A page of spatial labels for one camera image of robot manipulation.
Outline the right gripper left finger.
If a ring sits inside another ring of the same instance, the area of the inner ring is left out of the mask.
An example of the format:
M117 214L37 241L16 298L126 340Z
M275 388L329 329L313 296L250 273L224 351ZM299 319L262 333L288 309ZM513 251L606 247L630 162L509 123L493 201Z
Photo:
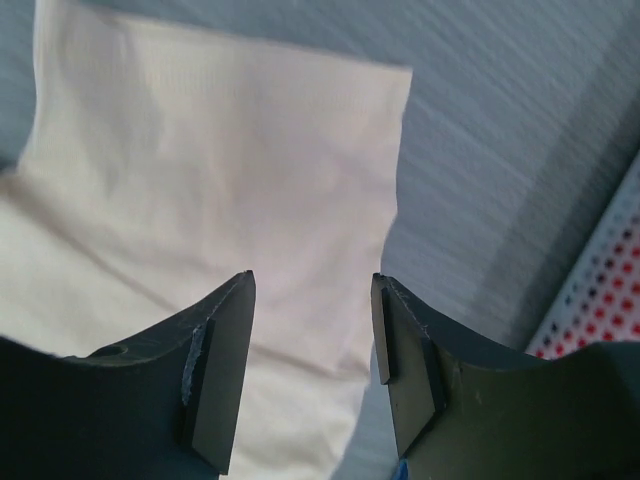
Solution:
M229 471L254 318L242 272L90 356L1 342L5 479L216 479Z

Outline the beige t-shirt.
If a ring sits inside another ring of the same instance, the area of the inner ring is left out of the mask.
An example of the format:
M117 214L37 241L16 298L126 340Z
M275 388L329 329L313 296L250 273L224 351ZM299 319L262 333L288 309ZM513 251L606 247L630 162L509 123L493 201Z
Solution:
M35 118L1 178L1 331L56 354L250 270L234 479L328 479L370 381L412 72L36 4Z

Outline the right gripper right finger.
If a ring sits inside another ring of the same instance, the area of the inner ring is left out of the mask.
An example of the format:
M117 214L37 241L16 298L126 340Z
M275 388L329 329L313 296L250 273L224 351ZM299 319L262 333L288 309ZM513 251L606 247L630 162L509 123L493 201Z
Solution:
M639 347L557 360L513 350L396 279L371 287L379 375L413 479L635 479Z

